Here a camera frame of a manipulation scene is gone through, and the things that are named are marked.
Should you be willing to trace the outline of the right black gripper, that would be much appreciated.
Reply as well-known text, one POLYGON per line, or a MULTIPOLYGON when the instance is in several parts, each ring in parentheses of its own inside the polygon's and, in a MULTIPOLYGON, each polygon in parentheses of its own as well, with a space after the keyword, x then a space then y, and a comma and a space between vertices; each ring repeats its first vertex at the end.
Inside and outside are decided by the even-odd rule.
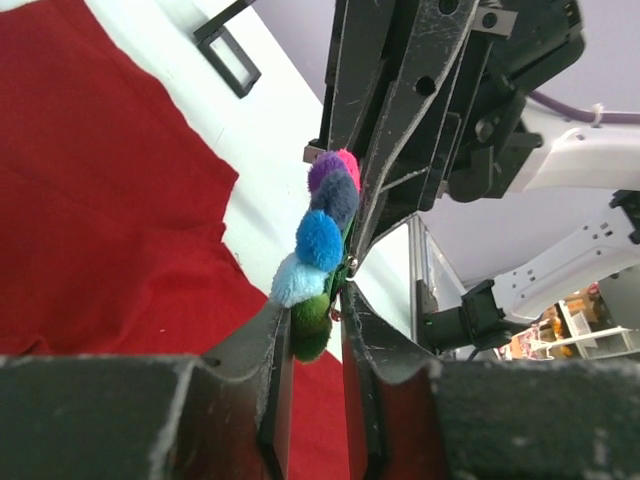
POLYGON ((475 14, 445 118, 423 120, 412 135, 392 175, 390 204, 428 211, 440 187, 460 203, 502 197, 544 144, 524 125, 527 97, 585 48, 575 1, 445 5, 453 11, 438 1, 335 3, 318 146, 366 156, 352 230, 359 260, 392 165, 434 102, 475 14))

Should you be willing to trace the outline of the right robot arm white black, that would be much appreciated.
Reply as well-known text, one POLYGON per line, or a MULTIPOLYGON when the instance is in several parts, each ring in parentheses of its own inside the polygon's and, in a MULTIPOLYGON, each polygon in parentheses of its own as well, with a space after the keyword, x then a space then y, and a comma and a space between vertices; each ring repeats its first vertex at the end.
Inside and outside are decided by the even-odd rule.
POLYGON ((340 1, 320 132, 360 160, 353 264, 410 234, 412 334, 509 341, 639 261, 639 122, 540 87, 585 48, 575 1, 340 1))

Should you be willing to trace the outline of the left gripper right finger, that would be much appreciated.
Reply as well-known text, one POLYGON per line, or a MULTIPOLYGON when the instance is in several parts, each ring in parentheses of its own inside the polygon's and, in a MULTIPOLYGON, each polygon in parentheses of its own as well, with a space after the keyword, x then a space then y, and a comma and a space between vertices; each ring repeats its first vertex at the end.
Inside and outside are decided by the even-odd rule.
POLYGON ((442 361, 341 293, 354 479, 635 479, 639 366, 442 361))

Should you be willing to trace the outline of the red t-shirt garment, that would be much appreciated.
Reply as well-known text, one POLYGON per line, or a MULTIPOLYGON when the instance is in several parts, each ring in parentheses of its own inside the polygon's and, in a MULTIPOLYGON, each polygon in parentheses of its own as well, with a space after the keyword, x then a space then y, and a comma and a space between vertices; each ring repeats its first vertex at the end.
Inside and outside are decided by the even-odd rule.
POLYGON ((315 100, 256 17, 237 100, 189 1, 1 6, 1 361, 195 355, 265 305, 309 206, 315 100))

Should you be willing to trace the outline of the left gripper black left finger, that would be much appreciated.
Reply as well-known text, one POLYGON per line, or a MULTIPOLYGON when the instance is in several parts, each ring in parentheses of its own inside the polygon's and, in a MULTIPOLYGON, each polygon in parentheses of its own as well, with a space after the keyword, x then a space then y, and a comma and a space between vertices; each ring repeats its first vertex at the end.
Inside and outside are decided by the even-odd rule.
POLYGON ((290 313, 267 304, 204 355, 5 357, 5 479, 283 479, 290 313))

